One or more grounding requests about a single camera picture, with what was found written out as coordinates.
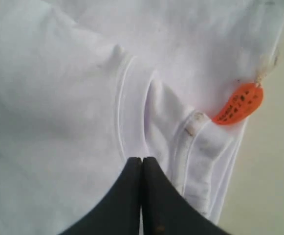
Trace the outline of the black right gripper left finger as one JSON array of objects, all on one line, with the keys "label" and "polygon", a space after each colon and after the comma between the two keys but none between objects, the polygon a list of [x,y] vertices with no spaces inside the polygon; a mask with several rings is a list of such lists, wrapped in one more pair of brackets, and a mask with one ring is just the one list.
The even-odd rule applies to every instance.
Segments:
[{"label": "black right gripper left finger", "polygon": [[137,235],[140,226],[139,189],[142,161],[128,158],[103,199],[63,235]]}]

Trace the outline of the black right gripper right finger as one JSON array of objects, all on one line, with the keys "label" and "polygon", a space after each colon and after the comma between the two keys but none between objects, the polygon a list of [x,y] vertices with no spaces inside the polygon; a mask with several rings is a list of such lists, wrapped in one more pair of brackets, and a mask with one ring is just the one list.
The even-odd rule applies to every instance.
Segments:
[{"label": "black right gripper right finger", "polygon": [[225,231],[193,209],[154,157],[143,159],[141,209],[145,235],[223,235]]}]

